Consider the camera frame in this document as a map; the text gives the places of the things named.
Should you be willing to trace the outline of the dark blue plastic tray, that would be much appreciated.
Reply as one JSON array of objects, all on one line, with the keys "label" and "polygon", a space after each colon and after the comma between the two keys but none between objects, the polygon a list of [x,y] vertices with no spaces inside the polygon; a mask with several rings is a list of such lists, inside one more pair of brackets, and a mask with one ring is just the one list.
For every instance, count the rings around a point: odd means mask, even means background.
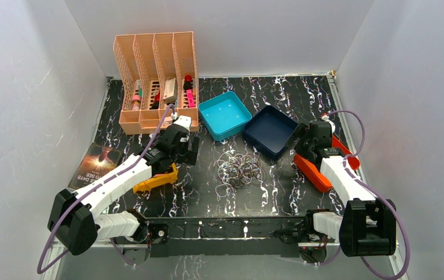
[{"label": "dark blue plastic tray", "polygon": [[298,123],[267,105],[243,128],[243,139],[269,160],[278,160],[294,142]]}]

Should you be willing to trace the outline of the orange plastic tray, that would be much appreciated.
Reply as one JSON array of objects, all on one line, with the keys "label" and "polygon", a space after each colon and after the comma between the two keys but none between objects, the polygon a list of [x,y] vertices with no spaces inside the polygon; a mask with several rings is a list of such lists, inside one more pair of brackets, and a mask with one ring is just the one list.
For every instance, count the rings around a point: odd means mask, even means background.
[{"label": "orange plastic tray", "polygon": [[[345,154],[351,154],[350,150],[336,136],[332,136],[331,146],[340,149]],[[326,193],[332,188],[330,181],[320,173],[319,168],[315,164],[298,155],[298,153],[294,155],[293,162],[320,192]]]}]

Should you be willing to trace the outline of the yellow plastic parts bin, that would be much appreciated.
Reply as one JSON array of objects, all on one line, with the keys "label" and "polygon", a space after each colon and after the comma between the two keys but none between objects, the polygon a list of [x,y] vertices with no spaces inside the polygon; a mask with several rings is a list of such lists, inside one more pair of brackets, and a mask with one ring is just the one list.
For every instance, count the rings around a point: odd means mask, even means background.
[{"label": "yellow plastic parts bin", "polygon": [[167,172],[162,174],[154,175],[152,178],[143,181],[132,188],[134,194],[140,192],[151,191],[156,187],[163,186],[165,184],[174,184],[178,180],[178,169],[176,164],[173,163],[167,170]]}]

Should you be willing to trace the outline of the teal plastic tray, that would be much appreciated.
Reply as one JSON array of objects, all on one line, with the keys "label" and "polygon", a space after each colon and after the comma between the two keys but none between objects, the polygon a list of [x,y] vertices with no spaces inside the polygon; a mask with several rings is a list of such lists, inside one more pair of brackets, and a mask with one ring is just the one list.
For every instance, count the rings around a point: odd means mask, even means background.
[{"label": "teal plastic tray", "polygon": [[228,91],[199,104],[200,117],[215,141],[243,131],[252,114],[233,91]]}]

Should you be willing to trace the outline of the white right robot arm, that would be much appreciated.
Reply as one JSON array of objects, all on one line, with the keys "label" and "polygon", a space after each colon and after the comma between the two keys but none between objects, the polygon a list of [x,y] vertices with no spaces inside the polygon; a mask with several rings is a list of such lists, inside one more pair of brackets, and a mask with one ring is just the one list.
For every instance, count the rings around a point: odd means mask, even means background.
[{"label": "white right robot arm", "polygon": [[396,250],[396,219],[392,208],[359,183],[360,162],[333,135],[329,121],[301,123],[293,158],[296,167],[321,192],[334,189],[345,206],[339,215],[328,209],[307,211],[300,231],[311,242],[327,236],[348,257],[391,256]]}]

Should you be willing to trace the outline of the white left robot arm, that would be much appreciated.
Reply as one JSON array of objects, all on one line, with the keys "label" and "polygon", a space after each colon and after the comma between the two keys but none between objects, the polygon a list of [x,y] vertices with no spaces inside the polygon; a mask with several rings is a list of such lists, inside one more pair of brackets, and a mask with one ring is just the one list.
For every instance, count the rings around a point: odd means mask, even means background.
[{"label": "white left robot arm", "polygon": [[51,233],[74,256],[84,253],[96,241],[115,237],[135,243],[147,240],[151,235],[148,220],[139,212],[103,211],[138,184],[167,172],[173,163],[195,165],[199,139],[190,137],[190,125],[190,117],[179,117],[152,146],[142,147],[94,183],[74,192],[59,192],[48,221]]}]

